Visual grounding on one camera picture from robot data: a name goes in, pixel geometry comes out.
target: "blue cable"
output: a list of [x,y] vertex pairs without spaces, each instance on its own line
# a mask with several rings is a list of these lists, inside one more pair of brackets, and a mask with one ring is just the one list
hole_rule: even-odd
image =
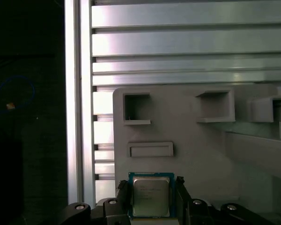
[[[27,102],[25,102],[24,104],[22,104],[22,105],[19,105],[19,106],[17,106],[15,109],[20,109],[20,108],[24,108],[24,107],[26,107],[27,105],[29,105],[31,102],[32,102],[32,100],[34,99],[34,96],[35,96],[35,93],[36,93],[36,90],[35,90],[35,88],[34,88],[34,86],[33,86],[33,83],[27,78],[27,77],[25,77],[25,76],[12,76],[12,77],[10,77],[10,78],[8,78],[5,82],[3,82],[1,85],[0,85],[0,91],[1,91],[1,89],[2,89],[2,87],[5,85],[5,84],[7,84],[9,81],[11,81],[11,80],[13,80],[13,79],[17,79],[17,78],[20,78],[20,79],[24,79],[24,80],[26,80],[29,84],[30,84],[30,86],[32,87],[32,96],[31,96],[31,98],[27,101]],[[4,114],[4,113],[8,113],[8,112],[10,112],[11,110],[1,110],[0,111],[0,114]]]

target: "screw head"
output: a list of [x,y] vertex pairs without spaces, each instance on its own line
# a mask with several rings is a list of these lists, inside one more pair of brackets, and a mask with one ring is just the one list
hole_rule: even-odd
[[82,209],[84,209],[84,205],[77,205],[77,206],[76,206],[76,209],[77,209],[77,210],[82,210]]
[[110,200],[108,203],[109,203],[109,204],[115,204],[115,203],[117,203],[117,200],[112,199],[112,200]]
[[236,210],[237,209],[234,205],[228,205],[227,208],[229,210]]
[[200,200],[198,200],[198,199],[194,200],[193,203],[195,203],[196,205],[201,205],[202,204],[202,202]]

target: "cpu processor chip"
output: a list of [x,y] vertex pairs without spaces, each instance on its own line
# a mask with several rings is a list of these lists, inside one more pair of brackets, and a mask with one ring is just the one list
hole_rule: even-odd
[[133,216],[169,217],[169,177],[133,178]]
[[175,176],[170,172],[130,172],[132,218],[175,217]]

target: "dark background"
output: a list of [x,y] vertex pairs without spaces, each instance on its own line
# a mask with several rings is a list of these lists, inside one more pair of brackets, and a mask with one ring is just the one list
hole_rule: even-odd
[[[67,205],[61,0],[0,0],[0,85],[35,87],[25,108],[0,114],[0,224],[36,225]],[[24,79],[0,91],[0,110],[32,95]]]

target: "metal surface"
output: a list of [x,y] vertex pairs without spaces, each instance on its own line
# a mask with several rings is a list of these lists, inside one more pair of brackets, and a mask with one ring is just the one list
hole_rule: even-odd
[[81,25],[81,109],[83,152],[83,201],[91,208],[96,205],[95,156],[93,127],[93,84],[91,79],[91,1],[80,1]]
[[[79,2],[80,40],[75,39],[79,33],[74,33],[79,27]],[[90,0],[71,0],[65,5],[70,203],[82,201],[77,196],[83,195],[79,171],[83,165],[84,194],[87,203],[93,204],[94,144],[99,150],[95,151],[96,163],[113,161],[112,91],[119,86],[112,85],[281,81],[281,0],[94,3],[107,6],[90,10]],[[81,90],[80,78],[73,77],[74,72],[80,74],[80,68]],[[83,146],[79,146],[80,114]],[[83,163],[79,155],[82,148]],[[110,180],[113,174],[96,177],[100,182],[114,182]],[[113,195],[114,189],[109,189],[107,183],[105,187],[96,181],[97,198],[104,191],[107,197]]]
[[82,202],[79,2],[65,2],[68,203]]
[[134,177],[133,216],[170,216],[169,183],[169,177]]
[[77,210],[82,210],[82,209],[84,209],[84,206],[83,205],[78,205],[78,206],[76,206],[76,209]]
[[281,70],[94,75],[94,85],[281,81]]
[[281,52],[281,28],[107,33],[92,40],[93,56]]
[[115,196],[116,185],[114,180],[96,180],[96,202]]
[[200,200],[194,200],[193,203],[195,203],[196,205],[202,204],[202,202]]
[[94,122],[94,143],[95,144],[113,144],[113,123]]
[[275,70],[281,69],[280,57],[250,56],[197,56],[197,57],[144,57],[128,61],[94,62],[93,73],[127,74],[154,72],[207,72],[207,71],[240,71],[240,70]]
[[234,205],[228,205],[227,208],[229,210],[236,210],[236,207]]
[[94,28],[281,23],[281,0],[93,6],[92,10]]
[[95,151],[95,161],[96,162],[113,162],[114,161],[114,151]]
[[95,174],[114,174],[114,163],[96,163]]
[[93,93],[94,115],[112,114],[112,92]]

